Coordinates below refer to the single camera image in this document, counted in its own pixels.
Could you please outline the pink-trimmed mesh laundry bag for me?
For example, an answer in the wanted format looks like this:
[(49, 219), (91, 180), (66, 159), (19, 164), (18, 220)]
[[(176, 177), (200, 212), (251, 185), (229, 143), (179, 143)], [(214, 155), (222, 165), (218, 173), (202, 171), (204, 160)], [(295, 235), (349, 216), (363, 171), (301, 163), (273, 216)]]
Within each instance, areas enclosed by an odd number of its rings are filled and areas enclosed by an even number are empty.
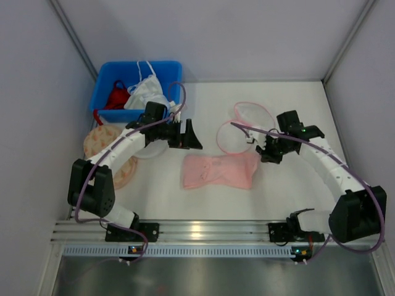
[(233, 118), (223, 123), (216, 134), (218, 148), (226, 154), (247, 152), (260, 141), (259, 135), (246, 127), (270, 131), (276, 128), (274, 117), (263, 106), (253, 102), (237, 102), (233, 107)]

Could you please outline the pink bra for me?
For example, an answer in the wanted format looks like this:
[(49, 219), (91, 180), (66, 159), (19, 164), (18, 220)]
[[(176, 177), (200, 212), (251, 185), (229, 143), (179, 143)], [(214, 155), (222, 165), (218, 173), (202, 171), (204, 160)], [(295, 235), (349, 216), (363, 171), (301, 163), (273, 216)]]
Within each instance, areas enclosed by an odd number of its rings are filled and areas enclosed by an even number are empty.
[(209, 184), (250, 189), (259, 163), (260, 157), (248, 152), (216, 157), (189, 154), (183, 160), (181, 183), (184, 189)]

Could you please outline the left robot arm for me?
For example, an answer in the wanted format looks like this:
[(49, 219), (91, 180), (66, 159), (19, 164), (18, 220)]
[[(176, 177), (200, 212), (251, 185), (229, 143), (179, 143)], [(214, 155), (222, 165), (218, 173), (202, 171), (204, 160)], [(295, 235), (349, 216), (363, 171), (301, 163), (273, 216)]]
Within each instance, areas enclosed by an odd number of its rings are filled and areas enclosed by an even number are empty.
[(75, 220), (83, 223), (79, 211), (94, 215), (122, 229), (136, 229), (138, 215), (115, 200), (113, 174), (150, 143), (166, 141), (170, 148), (203, 148), (193, 130), (192, 120), (181, 121), (183, 104), (168, 112), (166, 106), (148, 102), (137, 120), (129, 122), (121, 134), (98, 154), (72, 165), (67, 202), (75, 209)]

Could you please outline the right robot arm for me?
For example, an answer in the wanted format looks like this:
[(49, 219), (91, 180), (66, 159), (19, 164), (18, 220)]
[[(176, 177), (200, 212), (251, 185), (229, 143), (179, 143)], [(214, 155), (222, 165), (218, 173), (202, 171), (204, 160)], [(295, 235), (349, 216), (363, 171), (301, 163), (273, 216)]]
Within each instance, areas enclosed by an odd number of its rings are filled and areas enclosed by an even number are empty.
[(263, 163), (281, 163), (295, 152), (318, 174), (336, 204), (331, 210), (307, 208), (287, 219), (295, 234), (318, 232), (346, 243), (379, 234), (385, 222), (386, 193), (361, 180), (332, 151), (324, 133), (315, 125), (304, 126), (295, 110), (277, 116), (279, 135), (254, 128), (249, 135), (257, 142)]

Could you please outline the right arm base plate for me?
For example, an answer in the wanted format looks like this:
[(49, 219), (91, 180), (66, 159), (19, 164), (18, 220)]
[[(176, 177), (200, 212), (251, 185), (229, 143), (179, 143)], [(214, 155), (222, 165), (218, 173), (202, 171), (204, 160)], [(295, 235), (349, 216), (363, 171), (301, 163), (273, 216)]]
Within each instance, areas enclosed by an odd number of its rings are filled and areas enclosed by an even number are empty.
[(319, 232), (304, 232), (292, 228), (285, 222), (269, 223), (268, 234), (270, 242), (276, 244), (290, 242), (324, 242), (325, 236)]

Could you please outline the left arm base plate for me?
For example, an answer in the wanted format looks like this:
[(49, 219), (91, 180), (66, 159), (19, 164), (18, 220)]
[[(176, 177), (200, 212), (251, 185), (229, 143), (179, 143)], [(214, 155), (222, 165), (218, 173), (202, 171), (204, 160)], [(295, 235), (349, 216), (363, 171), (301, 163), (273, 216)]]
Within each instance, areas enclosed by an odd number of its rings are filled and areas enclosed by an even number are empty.
[(156, 242), (159, 237), (159, 223), (140, 222), (135, 231), (124, 230), (109, 224), (106, 230), (106, 242), (144, 242), (144, 236), (148, 242)]

